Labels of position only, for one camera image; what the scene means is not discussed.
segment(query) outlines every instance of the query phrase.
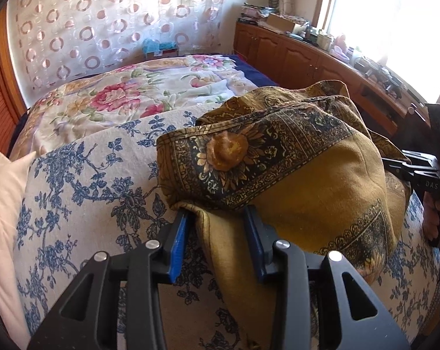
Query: hand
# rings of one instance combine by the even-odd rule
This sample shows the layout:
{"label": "hand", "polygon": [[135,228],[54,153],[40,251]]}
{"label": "hand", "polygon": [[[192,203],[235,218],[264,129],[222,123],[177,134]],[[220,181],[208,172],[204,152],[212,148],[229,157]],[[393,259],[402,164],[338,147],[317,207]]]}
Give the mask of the hand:
{"label": "hand", "polygon": [[422,222],[422,229],[424,235],[431,241],[439,236],[439,213],[440,201],[434,202],[432,195],[428,192],[424,193],[424,221]]}

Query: window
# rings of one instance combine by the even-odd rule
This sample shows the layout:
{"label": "window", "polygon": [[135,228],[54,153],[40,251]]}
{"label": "window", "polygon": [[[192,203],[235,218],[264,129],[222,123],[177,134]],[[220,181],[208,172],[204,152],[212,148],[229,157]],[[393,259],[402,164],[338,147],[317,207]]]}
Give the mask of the window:
{"label": "window", "polygon": [[440,0],[333,0],[326,30],[382,62],[427,102],[440,95]]}

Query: metal rivet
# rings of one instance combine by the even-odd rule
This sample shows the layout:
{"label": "metal rivet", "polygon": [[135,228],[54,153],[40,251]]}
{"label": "metal rivet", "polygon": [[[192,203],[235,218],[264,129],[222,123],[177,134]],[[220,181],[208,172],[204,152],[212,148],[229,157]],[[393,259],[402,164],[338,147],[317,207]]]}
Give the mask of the metal rivet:
{"label": "metal rivet", "polygon": [[106,252],[104,251],[99,251],[98,253],[96,253],[93,256],[93,260],[97,261],[97,262],[103,262],[106,259]]}
{"label": "metal rivet", "polygon": [[160,242],[158,242],[156,239],[151,239],[150,241],[147,241],[145,243],[145,247],[151,250],[157,249],[158,247],[160,247]]}
{"label": "metal rivet", "polygon": [[334,262],[339,262],[343,259],[343,255],[339,251],[332,250],[329,252],[329,258]]}
{"label": "metal rivet", "polygon": [[284,239],[279,239],[278,241],[275,242],[275,246],[278,247],[279,249],[288,249],[289,242],[285,241]]}

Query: orange flower center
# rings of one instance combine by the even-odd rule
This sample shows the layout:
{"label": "orange flower center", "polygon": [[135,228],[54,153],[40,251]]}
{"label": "orange flower center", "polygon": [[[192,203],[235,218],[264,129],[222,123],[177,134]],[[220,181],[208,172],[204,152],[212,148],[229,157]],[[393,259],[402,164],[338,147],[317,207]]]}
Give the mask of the orange flower center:
{"label": "orange flower center", "polygon": [[229,171],[241,163],[248,148],[245,135],[222,132],[207,143],[207,162],[218,171]]}

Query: white and blue patterned sheet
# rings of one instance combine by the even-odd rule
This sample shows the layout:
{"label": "white and blue patterned sheet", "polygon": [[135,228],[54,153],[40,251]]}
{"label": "white and blue patterned sheet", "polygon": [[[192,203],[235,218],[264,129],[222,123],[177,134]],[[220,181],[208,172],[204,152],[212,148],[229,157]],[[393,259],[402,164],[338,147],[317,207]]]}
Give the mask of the white and blue patterned sheet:
{"label": "white and blue patterned sheet", "polygon": [[[33,334],[70,280],[95,252],[111,255],[156,237],[173,222],[158,187],[156,138],[193,126],[216,104],[171,111],[113,127],[35,160],[29,173],[14,249],[17,285]],[[413,340],[428,315],[440,256],[421,229],[422,206],[413,195],[398,248],[373,285],[398,324]],[[120,292],[118,332],[123,333],[125,289]],[[195,236],[182,273],[161,286],[168,349],[246,349],[240,330]]]}

